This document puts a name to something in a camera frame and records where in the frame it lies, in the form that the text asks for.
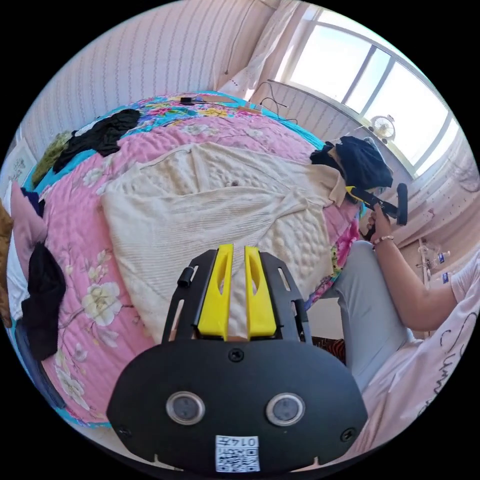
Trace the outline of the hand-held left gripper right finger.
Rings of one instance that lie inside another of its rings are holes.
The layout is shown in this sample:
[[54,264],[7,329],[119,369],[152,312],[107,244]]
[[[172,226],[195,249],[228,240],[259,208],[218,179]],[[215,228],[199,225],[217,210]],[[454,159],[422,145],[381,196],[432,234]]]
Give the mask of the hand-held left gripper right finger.
[[250,341],[271,338],[276,334],[277,324],[257,247],[244,248],[244,264],[247,338]]

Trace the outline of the person's right hand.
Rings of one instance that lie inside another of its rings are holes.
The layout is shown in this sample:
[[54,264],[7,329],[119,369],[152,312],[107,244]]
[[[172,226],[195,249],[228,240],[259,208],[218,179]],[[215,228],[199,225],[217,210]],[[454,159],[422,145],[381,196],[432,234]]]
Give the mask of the person's right hand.
[[367,221],[367,234],[365,239],[371,243],[376,242],[382,237],[388,237],[392,233],[390,219],[384,215],[383,210],[377,204],[374,210],[370,213]]

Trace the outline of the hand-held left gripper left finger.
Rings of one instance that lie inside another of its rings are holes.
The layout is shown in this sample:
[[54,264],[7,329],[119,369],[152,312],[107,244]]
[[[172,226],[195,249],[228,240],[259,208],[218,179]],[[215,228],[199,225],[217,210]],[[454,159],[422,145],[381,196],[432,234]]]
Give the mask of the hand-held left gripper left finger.
[[203,338],[228,339],[233,255],[233,244],[222,244],[216,251],[197,324]]

